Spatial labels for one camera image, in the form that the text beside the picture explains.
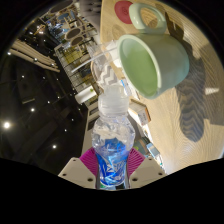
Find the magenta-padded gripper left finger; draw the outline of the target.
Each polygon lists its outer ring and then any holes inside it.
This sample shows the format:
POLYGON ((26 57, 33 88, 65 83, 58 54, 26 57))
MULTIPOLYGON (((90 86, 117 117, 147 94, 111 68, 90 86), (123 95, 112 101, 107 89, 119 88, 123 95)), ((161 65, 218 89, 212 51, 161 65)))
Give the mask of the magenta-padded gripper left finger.
POLYGON ((95 189, 98 169, 95 150, 90 148, 81 157, 72 157, 58 176, 78 186, 95 189))

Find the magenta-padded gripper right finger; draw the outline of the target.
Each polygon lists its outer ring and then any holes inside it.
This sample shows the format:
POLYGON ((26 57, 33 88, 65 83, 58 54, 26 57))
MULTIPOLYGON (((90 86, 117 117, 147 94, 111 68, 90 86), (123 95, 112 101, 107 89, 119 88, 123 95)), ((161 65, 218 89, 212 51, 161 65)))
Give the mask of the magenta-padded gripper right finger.
POLYGON ((154 158, 145 157, 134 148, 129 152, 126 171, 130 189, 146 186, 166 176, 154 158))

